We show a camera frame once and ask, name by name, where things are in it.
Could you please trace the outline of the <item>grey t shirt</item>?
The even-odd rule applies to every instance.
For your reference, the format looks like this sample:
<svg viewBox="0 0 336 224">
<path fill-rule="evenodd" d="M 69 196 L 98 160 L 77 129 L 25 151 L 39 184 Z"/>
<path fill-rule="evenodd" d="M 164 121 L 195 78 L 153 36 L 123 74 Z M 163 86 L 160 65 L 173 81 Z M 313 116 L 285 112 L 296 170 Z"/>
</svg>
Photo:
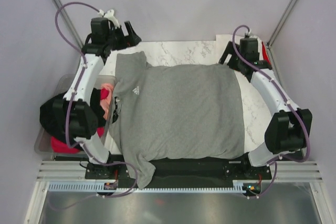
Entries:
<svg viewBox="0 0 336 224">
<path fill-rule="evenodd" d="M 109 133 L 139 188 L 151 182 L 153 160 L 243 155 L 242 96 L 226 65 L 152 66 L 136 52 L 117 55 L 115 76 Z"/>
</svg>

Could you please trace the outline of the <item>clear plastic bin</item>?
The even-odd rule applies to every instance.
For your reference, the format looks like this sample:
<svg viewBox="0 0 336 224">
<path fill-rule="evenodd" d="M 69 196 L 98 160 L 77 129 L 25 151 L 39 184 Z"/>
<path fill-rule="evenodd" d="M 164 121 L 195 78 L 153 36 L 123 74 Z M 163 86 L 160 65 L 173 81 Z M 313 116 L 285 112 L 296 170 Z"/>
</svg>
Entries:
<svg viewBox="0 0 336 224">
<path fill-rule="evenodd" d="M 61 77 L 56 87 L 56 91 L 54 95 L 58 95 L 59 93 L 66 92 L 74 79 L 74 74 L 69 74 Z M 104 76 L 99 75 L 96 83 L 94 85 L 95 88 L 99 89 L 102 84 L 111 83 L 112 85 L 116 84 L 116 78 L 113 76 Z M 51 136 L 43 127 L 40 128 L 39 134 L 37 136 L 34 150 L 36 153 L 42 156 L 76 156 L 76 157 L 85 157 L 84 151 L 79 151 L 75 148 L 70 149 L 69 151 L 56 151 L 53 149 L 51 144 Z"/>
</svg>

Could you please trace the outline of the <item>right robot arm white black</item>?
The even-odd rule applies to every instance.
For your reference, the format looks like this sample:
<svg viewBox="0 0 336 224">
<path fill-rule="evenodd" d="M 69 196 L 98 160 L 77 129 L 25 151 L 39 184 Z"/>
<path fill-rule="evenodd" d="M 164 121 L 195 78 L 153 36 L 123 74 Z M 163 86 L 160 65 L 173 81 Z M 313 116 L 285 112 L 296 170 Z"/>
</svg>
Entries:
<svg viewBox="0 0 336 224">
<path fill-rule="evenodd" d="M 229 41 L 219 63 L 239 72 L 259 92 L 271 114 L 264 142 L 244 155 L 247 162 L 241 164 L 240 172 L 245 178 L 254 178 L 260 166 L 310 149 L 312 113 L 292 102 L 276 80 L 271 64 L 260 59 L 257 38 L 245 36 L 238 44 Z"/>
</svg>

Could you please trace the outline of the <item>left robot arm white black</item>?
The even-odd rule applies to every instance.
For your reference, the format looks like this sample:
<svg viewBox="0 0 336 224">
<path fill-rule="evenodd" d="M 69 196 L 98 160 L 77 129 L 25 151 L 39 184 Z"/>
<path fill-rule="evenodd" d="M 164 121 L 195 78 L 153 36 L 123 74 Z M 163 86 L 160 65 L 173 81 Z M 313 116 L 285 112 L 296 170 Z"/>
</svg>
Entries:
<svg viewBox="0 0 336 224">
<path fill-rule="evenodd" d="M 129 21 L 124 23 L 126 34 L 109 18 L 93 18 L 90 25 L 91 33 L 79 49 L 81 60 L 72 84 L 63 98 L 55 100 L 52 107 L 68 147 L 80 145 L 89 161 L 98 164 L 97 173 L 103 178 L 111 178 L 115 165 L 108 161 L 110 151 L 98 136 L 98 117 L 90 105 L 91 95 L 111 52 L 134 47 L 142 39 Z"/>
</svg>

